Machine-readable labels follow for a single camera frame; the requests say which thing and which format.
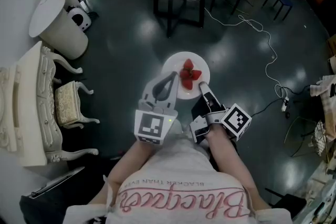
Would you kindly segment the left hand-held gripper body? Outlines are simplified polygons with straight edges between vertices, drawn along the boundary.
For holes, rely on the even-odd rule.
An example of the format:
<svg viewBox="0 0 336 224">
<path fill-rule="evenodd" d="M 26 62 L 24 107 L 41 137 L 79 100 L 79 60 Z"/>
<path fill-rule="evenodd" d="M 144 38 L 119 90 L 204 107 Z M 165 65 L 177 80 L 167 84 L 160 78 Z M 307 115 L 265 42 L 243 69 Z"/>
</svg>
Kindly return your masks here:
<svg viewBox="0 0 336 224">
<path fill-rule="evenodd" d="M 175 101 L 139 101 L 135 111 L 134 136 L 140 142 L 162 145 L 178 112 Z"/>
</svg>

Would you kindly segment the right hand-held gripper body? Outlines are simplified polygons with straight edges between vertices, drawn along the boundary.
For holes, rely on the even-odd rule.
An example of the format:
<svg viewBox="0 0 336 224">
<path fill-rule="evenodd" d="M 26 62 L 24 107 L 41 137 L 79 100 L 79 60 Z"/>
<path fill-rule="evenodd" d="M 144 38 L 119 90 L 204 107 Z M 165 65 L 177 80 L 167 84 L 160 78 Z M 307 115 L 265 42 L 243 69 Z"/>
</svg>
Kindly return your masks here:
<svg viewBox="0 0 336 224">
<path fill-rule="evenodd" d="M 230 139 L 237 141 L 251 123 L 251 116 L 236 103 L 226 108 L 210 91 L 203 93 L 194 105 L 192 117 L 190 130 L 195 143 L 200 143 L 209 133 L 210 126 L 215 124 L 226 129 Z"/>
</svg>

